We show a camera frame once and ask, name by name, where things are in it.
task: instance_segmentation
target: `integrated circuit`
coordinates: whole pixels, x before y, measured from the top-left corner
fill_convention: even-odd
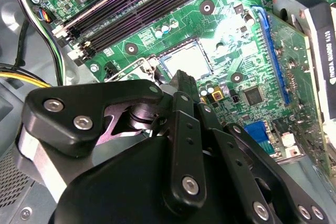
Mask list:
[[[258,87],[245,90],[244,95],[246,97],[248,105],[250,106],[256,105],[264,101]]]

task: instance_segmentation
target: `blue connector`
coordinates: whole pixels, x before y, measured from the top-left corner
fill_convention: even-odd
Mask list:
[[[278,59],[277,59],[277,55],[275,53],[275,48],[274,48],[273,40],[272,40],[271,33],[270,33],[269,21],[267,19],[267,13],[260,6],[252,6],[252,9],[254,9],[258,12],[261,27],[262,27],[262,30],[263,30],[262,32],[264,33],[264,36],[265,36],[265,39],[266,39],[267,50],[270,54],[271,62],[272,62],[273,69],[274,69],[274,72],[275,72],[275,76],[276,76],[276,79],[277,79],[279,87],[280,87],[281,97],[282,97],[285,105],[288,105],[290,103],[289,94],[287,92],[286,85],[285,85],[285,82],[284,82],[283,77],[282,77],[281,68],[280,68],[280,65],[279,65],[279,62],[278,62]]]

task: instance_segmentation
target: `screw hole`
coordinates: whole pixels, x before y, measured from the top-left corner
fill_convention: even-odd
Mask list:
[[[239,161],[239,160],[236,160],[236,164],[237,164],[238,166],[243,166],[243,164],[242,164],[241,161]]]
[[[190,137],[188,137],[187,138],[187,143],[189,143],[189,145],[193,145],[194,141]]]

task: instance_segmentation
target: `capacitor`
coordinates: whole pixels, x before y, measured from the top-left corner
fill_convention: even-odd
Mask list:
[[[169,33],[170,31],[170,25],[169,24],[164,24],[161,28],[161,31],[164,33],[164,34],[167,34]]]
[[[203,96],[203,97],[205,97],[208,94],[208,92],[206,91],[206,88],[204,86],[201,86],[199,90],[200,90],[199,92],[200,92],[201,96]]]
[[[246,14],[246,15],[244,16],[244,21],[246,22],[246,24],[247,24],[248,26],[253,26],[253,25],[256,23],[256,21],[255,21],[254,18],[251,16],[251,14]]]
[[[207,83],[205,84],[205,88],[206,88],[206,91],[207,91],[209,94],[212,94],[213,92],[215,92],[214,85],[213,85],[211,82],[207,82]]]
[[[162,35],[163,35],[163,32],[160,29],[156,30],[155,32],[156,38],[161,39]]]

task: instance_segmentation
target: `chip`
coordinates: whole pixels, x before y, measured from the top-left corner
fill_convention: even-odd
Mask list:
[[[264,101],[258,87],[254,87],[254,88],[244,91],[244,95],[250,106],[256,105]]]
[[[244,7],[242,4],[237,5],[236,7],[234,7],[234,9],[235,9],[236,14],[241,14],[244,12]]]
[[[211,74],[206,54],[197,40],[176,46],[160,60],[161,64],[173,77],[178,70],[199,80]]]

